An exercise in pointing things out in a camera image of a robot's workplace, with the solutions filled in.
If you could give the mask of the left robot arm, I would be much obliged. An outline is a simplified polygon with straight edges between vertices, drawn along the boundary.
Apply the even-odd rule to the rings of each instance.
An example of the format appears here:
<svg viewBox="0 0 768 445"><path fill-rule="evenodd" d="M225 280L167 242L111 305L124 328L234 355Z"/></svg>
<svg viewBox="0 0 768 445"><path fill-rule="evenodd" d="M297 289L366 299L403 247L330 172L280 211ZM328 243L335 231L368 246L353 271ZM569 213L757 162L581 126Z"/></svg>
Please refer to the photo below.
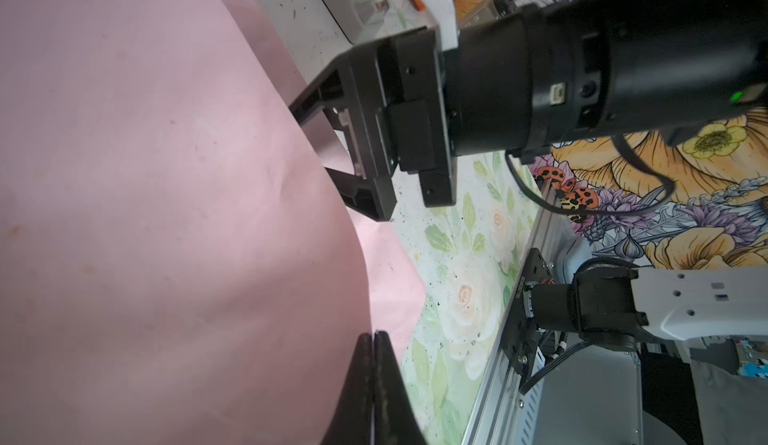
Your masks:
<svg viewBox="0 0 768 445"><path fill-rule="evenodd" d="M677 271L601 267L570 284L539 282L521 295L524 334L538 328L589 346L630 351L639 343L767 333L767 269ZM325 444L422 444L393 346L384 331L358 337Z"/></svg>

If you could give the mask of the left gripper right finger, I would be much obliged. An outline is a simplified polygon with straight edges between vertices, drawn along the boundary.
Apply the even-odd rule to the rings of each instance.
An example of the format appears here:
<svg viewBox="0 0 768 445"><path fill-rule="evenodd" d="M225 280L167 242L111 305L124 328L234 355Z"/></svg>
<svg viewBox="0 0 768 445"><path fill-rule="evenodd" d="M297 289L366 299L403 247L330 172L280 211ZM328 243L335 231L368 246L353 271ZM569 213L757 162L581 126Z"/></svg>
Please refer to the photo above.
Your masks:
<svg viewBox="0 0 768 445"><path fill-rule="evenodd" d="M373 351L373 443L425 445L387 332L374 334Z"/></svg>

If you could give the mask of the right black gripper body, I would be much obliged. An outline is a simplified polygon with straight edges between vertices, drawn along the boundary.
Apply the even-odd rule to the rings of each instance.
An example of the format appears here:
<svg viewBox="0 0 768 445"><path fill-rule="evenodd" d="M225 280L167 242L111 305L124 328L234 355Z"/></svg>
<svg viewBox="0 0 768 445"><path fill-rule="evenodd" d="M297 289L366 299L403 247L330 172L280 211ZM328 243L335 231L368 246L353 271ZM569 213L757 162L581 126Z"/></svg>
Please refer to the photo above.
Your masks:
<svg viewBox="0 0 768 445"><path fill-rule="evenodd" d="M395 171L418 178L428 208L456 202L444 100L440 37L422 28L353 47L345 60L358 71L360 125L349 127L357 147L358 176L371 179Z"/></svg>

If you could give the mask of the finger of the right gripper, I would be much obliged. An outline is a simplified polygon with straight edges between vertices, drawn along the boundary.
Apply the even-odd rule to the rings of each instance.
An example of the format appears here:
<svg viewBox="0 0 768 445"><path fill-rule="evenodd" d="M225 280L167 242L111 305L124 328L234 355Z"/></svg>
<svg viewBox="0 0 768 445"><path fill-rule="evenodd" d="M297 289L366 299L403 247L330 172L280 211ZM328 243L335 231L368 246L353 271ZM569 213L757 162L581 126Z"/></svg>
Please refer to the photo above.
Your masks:
<svg viewBox="0 0 768 445"><path fill-rule="evenodd" d="M331 168L326 171L348 208L377 222L391 219L397 198L390 176L365 179Z"/></svg>
<svg viewBox="0 0 768 445"><path fill-rule="evenodd" d="M352 60L333 60L289 105L299 126L323 112L334 127L342 125L346 113L349 126L360 125L358 71Z"/></svg>

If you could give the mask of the purple wrapping paper sheet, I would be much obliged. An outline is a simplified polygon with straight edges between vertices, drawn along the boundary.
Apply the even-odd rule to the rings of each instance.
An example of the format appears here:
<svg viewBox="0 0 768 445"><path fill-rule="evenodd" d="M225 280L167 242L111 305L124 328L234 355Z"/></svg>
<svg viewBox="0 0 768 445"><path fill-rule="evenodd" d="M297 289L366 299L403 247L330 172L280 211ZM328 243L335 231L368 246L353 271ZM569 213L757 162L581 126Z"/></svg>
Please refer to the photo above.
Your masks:
<svg viewBox="0 0 768 445"><path fill-rule="evenodd" d="M1 0L1 440L321 444L358 234L230 0Z"/></svg>

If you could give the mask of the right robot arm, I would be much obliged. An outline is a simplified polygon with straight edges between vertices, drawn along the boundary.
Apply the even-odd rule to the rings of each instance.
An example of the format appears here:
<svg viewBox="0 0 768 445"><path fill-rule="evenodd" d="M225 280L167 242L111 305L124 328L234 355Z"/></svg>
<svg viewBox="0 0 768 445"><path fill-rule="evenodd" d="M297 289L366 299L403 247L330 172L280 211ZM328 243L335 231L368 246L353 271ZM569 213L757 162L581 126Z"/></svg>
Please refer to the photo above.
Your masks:
<svg viewBox="0 0 768 445"><path fill-rule="evenodd" d="M564 0L450 33L420 28L337 56L291 103L343 132L345 205L387 221L396 171L424 204L456 202L459 157L531 163L554 144L608 137L644 174L626 135L669 146L767 102L767 0Z"/></svg>

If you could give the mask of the aluminium front rail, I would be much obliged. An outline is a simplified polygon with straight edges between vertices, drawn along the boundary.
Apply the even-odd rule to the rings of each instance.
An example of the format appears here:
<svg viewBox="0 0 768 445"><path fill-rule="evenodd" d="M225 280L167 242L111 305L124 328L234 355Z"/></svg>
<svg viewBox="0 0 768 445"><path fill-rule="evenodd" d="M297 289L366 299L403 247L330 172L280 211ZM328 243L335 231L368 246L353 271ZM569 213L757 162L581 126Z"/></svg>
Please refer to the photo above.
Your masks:
<svg viewBox="0 0 768 445"><path fill-rule="evenodd" d="M520 385L544 366L541 333L524 307L528 285L554 277L554 260L568 223L548 211L537 212L524 261L495 339L478 396L464 433L464 444L532 444L543 385L522 394Z"/></svg>

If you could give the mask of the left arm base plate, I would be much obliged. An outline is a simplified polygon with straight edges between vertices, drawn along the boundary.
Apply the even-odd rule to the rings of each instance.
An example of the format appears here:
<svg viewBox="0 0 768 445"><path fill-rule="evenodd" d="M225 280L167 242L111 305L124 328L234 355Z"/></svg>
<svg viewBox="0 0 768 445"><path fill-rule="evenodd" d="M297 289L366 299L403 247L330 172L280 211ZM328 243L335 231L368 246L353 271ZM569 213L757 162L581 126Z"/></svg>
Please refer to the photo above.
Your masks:
<svg viewBox="0 0 768 445"><path fill-rule="evenodd" d="M539 248L529 250L512 294L502 327L500 347L509 366L519 377L521 389L534 373L541 332L533 319L531 290L553 279L551 268Z"/></svg>

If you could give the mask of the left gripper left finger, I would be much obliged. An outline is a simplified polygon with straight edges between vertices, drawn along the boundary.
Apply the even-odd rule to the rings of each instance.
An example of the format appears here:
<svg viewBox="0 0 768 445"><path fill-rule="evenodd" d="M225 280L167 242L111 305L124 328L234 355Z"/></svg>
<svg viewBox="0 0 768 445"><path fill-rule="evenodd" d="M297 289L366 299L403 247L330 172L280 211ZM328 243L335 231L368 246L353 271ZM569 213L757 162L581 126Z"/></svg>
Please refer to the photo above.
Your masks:
<svg viewBox="0 0 768 445"><path fill-rule="evenodd" d="M371 443L373 420L373 339L358 337L341 394L322 445Z"/></svg>

